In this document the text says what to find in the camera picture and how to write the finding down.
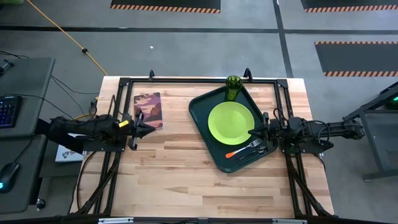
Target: floor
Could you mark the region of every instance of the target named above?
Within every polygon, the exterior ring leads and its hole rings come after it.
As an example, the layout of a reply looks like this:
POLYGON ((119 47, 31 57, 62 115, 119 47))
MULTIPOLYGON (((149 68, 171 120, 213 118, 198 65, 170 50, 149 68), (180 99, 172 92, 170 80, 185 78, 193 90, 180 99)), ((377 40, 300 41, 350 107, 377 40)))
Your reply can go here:
MULTIPOLYGON (((70 32, 109 75, 228 76, 249 67, 255 77, 304 78, 314 119, 339 121, 368 102, 395 77, 324 77, 314 41, 396 41, 398 11, 304 12, 300 0, 222 0, 221 14, 109 9, 110 0, 34 0, 62 27, 95 27, 70 32), (281 14, 277 19, 275 12, 281 14)), ((29 4, 0 10, 0 50, 30 57, 54 57, 53 75, 76 91, 99 91, 103 74, 61 32, 26 31, 51 27, 29 4), (5 30, 18 26, 18 30, 5 30)), ((94 96, 73 95, 83 106, 94 96)), ((78 107, 54 83, 46 99, 72 116, 78 107)), ((41 117, 60 113, 44 104, 41 117)), ((325 153, 326 175, 336 215, 397 223, 398 178, 364 183, 376 171, 366 139, 332 139, 325 153)), ((76 177, 45 180, 40 194, 47 208, 0 219, 66 214, 76 177)))

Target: black keyboard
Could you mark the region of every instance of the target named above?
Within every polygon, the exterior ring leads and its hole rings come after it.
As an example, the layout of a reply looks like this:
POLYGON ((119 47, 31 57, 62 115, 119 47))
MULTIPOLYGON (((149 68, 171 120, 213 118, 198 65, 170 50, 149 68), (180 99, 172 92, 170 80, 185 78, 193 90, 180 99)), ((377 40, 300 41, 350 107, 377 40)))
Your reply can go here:
POLYGON ((21 103, 21 96, 0 97, 0 128, 15 127, 21 103))

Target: plate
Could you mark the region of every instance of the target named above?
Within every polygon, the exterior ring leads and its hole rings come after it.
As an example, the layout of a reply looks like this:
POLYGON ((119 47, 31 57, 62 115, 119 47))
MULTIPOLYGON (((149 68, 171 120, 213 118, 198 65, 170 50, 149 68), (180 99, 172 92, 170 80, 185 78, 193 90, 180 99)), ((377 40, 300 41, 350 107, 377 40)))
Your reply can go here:
POLYGON ((244 143, 254 129, 254 118, 249 109, 240 103, 229 101, 215 106, 209 114, 210 133, 227 145, 244 143))

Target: black floor mat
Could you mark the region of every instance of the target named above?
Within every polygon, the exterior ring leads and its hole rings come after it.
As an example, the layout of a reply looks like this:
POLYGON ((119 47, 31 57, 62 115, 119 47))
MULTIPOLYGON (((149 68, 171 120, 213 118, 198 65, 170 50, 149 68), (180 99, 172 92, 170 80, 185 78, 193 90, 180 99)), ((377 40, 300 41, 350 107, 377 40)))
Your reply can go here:
POLYGON ((398 76, 396 41, 317 41, 315 48, 327 77, 398 76))
POLYGON ((394 10, 398 0, 301 0, 305 12, 394 10))
POLYGON ((221 0, 112 0, 111 9, 220 13, 221 0))

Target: dark green tray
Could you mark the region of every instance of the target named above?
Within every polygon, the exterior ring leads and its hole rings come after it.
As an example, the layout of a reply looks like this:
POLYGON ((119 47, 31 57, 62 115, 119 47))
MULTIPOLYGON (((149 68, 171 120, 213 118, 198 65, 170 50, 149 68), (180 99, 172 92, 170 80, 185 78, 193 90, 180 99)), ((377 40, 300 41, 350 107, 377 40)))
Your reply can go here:
MULTIPOLYGON (((213 157, 213 160, 217 167, 223 172, 232 173, 260 159, 261 157, 267 155, 267 153, 251 154, 250 156, 246 156, 243 159, 238 159, 241 156, 250 154, 254 150, 245 149, 234 155, 234 157, 230 159, 225 158, 225 154, 241 149, 242 147, 247 146, 250 142, 256 140, 256 137, 251 136, 246 142, 242 144, 230 146, 219 142, 210 133, 208 127, 208 118, 210 111, 218 104, 224 102, 225 89, 226 87, 223 86, 221 88, 210 91, 202 96, 194 98, 189 104, 189 112, 191 113, 192 118, 195 121, 195 124, 197 125, 201 136, 205 140, 207 148, 209 149, 210 154, 213 157)), ((241 103, 247 109, 249 109, 249 111, 253 115, 254 125, 256 128, 262 126, 262 113, 251 98, 248 91, 245 89, 245 87, 243 87, 242 90, 239 92, 235 101, 237 103, 241 103)))

